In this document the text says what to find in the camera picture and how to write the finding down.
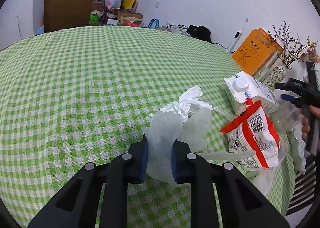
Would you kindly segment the person's right hand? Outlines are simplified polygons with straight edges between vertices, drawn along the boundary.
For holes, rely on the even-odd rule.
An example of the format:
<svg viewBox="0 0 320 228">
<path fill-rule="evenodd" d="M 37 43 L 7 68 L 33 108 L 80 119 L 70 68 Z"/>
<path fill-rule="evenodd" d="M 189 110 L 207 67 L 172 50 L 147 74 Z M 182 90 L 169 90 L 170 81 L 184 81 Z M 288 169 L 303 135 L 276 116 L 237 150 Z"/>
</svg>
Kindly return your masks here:
<svg viewBox="0 0 320 228">
<path fill-rule="evenodd" d="M 316 116 L 317 118 L 320 117 L 320 109 L 317 108 L 317 107 L 314 107 L 314 106 L 310 106 L 310 112 Z M 304 142 L 307 141 L 307 137 L 308 137 L 308 134 L 310 132 L 310 125 L 309 125 L 309 120 L 308 118 L 305 116 L 304 112 L 302 109 L 300 109 L 300 113 L 304 116 L 303 119 L 302 119 L 302 140 Z"/>
</svg>

